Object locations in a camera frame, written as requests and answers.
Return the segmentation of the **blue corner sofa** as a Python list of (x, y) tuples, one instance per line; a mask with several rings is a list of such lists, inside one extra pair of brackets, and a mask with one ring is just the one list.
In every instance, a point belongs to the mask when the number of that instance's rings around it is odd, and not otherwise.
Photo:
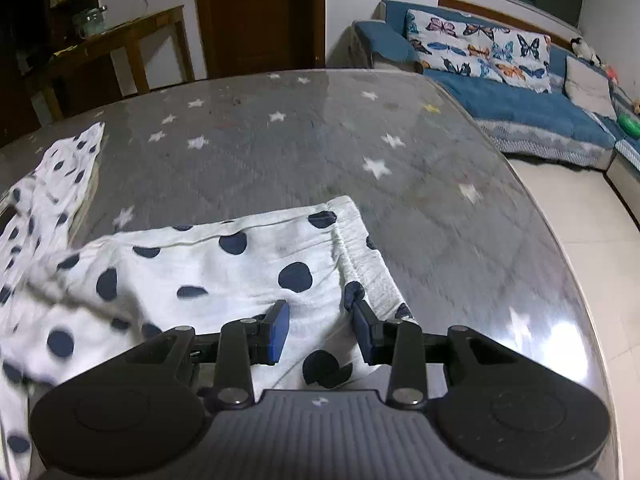
[[(530, 155), (554, 162), (601, 170), (627, 169), (639, 173), (639, 142), (612, 120), (576, 106), (564, 90), (566, 58), (589, 66), (551, 40), (551, 90), (537, 93), (487, 79), (463, 77), (422, 67), (406, 38), (406, 13), (424, 11), (451, 21), (529, 30), (491, 22), (473, 14), (439, 6), (383, 0), (374, 20), (352, 24), (350, 55), (355, 65), (373, 68), (386, 63), (417, 72), (441, 84), (476, 120), (497, 148), (506, 154)], [(630, 111), (626, 94), (608, 80), (616, 116)]]

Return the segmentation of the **white polka dot garment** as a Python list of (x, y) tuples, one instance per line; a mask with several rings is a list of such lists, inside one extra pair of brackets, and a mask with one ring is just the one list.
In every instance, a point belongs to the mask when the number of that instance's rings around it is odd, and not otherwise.
[(239, 219), (121, 232), (70, 246), (104, 127), (54, 142), (39, 165), (2, 194), (1, 474), (32, 466), (28, 404), (56, 386), (165, 330), (209, 334), (238, 318), (290, 307), (283, 354), (260, 366), (254, 387), (325, 389), (363, 377), (343, 306), (358, 282), (382, 320), (411, 312), (355, 203), (326, 203)]

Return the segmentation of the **butterfly print pillow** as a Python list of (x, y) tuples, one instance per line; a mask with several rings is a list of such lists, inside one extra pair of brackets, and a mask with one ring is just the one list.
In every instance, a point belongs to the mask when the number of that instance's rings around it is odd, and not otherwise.
[(537, 93), (551, 90), (551, 39), (546, 35), (409, 10), (406, 38), (426, 70), (503, 82)]

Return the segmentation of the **dark wooden door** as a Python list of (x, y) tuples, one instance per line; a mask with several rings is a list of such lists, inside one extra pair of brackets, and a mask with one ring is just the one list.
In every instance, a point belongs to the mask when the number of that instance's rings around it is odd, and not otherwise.
[(326, 66), (326, 0), (195, 0), (210, 79)]

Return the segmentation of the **grey star pattern mat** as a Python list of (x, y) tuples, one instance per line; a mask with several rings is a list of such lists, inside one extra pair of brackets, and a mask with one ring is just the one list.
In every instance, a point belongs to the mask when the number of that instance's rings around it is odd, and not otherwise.
[(70, 246), (346, 196), (424, 333), (464, 325), (529, 360), (517, 384), (385, 403), (390, 367), (255, 390), (206, 408), (122, 356), (28, 404), (25, 479), (616, 479), (601, 351), (574, 273), (488, 135), (420, 75), (325, 70), (186, 84), (67, 119), (2, 148), (1, 197), (51, 145), (104, 127)]

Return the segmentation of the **green glass jar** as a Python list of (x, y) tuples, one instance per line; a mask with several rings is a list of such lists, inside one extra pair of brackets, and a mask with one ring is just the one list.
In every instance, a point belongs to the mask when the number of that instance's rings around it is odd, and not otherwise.
[(82, 11), (74, 16), (76, 32), (81, 39), (102, 34), (106, 26), (107, 6), (98, 6), (90, 10)]

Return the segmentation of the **green toy ball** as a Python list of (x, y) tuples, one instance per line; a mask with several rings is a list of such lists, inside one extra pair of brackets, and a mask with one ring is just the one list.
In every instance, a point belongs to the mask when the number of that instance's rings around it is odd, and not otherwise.
[(621, 114), (617, 117), (617, 123), (620, 125), (627, 136), (634, 139), (640, 138), (640, 122), (637, 118), (633, 118), (627, 114)]

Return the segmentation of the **wooden side table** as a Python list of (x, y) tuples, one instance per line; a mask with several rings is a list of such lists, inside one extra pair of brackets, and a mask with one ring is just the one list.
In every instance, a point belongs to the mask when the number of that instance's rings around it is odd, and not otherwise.
[(137, 92), (139, 94), (150, 93), (151, 88), (146, 76), (140, 41), (167, 27), (171, 27), (175, 32), (177, 58), (184, 71), (184, 80), (194, 82), (194, 68), (188, 38), (186, 38), (183, 6), (173, 6), (167, 10), (122, 23), (101, 32), (99, 35), (82, 40), (77, 46), (55, 55), (40, 75), (34, 74), (35, 82), (41, 87), (52, 122), (60, 122), (65, 119), (52, 88), (52, 81), (58, 77), (68, 77), (76, 68), (118, 49), (124, 49), (126, 52)]

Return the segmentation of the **dark wooden shelf cabinet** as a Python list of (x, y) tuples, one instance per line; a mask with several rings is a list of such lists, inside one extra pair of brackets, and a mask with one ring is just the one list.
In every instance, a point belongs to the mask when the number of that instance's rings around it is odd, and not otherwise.
[(1, 41), (16, 52), (51, 54), (79, 39), (76, 18), (98, 0), (1, 0)]

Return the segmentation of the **grey square cushion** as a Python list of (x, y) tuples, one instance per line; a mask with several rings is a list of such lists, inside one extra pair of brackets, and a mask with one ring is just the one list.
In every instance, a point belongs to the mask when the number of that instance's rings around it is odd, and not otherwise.
[(569, 56), (566, 58), (564, 90), (572, 103), (583, 110), (612, 120), (617, 118), (605, 76)]

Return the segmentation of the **black white plush toy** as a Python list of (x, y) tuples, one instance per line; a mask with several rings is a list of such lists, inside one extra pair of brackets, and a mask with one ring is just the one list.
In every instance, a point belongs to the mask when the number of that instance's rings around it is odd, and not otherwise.
[(578, 58), (585, 60), (591, 66), (602, 66), (600, 56), (597, 55), (596, 51), (586, 43), (586, 40), (584, 38), (573, 38), (572, 40), (570, 40), (570, 46), (572, 47), (574, 55), (576, 55)]

